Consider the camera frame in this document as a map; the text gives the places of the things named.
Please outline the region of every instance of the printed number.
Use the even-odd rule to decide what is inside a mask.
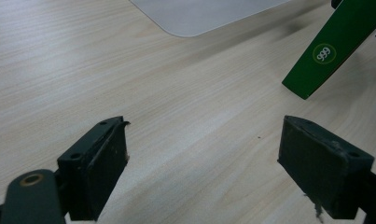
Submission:
[[[331,53],[330,49],[327,47],[324,47],[321,52],[319,52],[318,55],[316,55],[316,59],[321,60],[322,62],[325,60],[325,58]]]

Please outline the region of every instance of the light wood grain surface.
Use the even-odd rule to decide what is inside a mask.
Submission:
[[[319,223],[276,161],[284,115],[376,158],[373,35],[309,100],[281,85],[332,12],[293,0],[180,38],[127,0],[0,0],[0,203],[122,115],[131,159],[99,223]]]

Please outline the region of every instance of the screw hole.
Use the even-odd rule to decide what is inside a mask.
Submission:
[[[43,175],[41,174],[28,175],[20,182],[20,185],[23,187],[29,187],[39,183],[42,179]]]
[[[82,154],[80,154],[80,153],[74,153],[74,154],[71,155],[71,159],[72,159],[72,160],[77,160],[77,159],[79,159],[81,156],[82,156]]]
[[[359,154],[357,154],[356,152],[349,152],[348,155],[352,157],[359,157]]]

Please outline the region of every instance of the green handle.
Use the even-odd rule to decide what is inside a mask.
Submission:
[[[307,99],[376,29],[376,0],[343,0],[283,84]]]

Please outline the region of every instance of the white plastic sheet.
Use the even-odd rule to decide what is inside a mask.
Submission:
[[[288,0],[131,0],[164,31],[200,35]]]

